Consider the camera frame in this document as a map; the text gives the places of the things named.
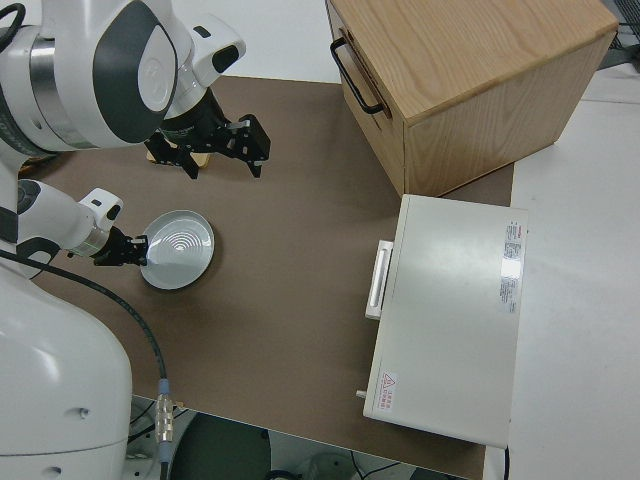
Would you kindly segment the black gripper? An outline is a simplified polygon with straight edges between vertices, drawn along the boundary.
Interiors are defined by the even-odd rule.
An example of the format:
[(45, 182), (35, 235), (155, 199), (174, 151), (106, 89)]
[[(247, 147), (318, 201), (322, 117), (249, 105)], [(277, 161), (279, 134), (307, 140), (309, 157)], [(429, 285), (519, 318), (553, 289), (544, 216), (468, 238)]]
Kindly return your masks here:
[(124, 264), (146, 265), (147, 252), (136, 249), (148, 248), (148, 237), (135, 238), (125, 235), (119, 228), (112, 227), (105, 245), (92, 256), (96, 266), (122, 266)]
[(230, 121), (212, 91), (207, 90), (193, 108), (165, 119), (144, 145), (156, 163), (179, 166), (193, 180), (199, 175), (193, 157), (196, 153), (221, 153), (239, 159), (254, 178), (260, 178), (271, 141), (255, 115)]

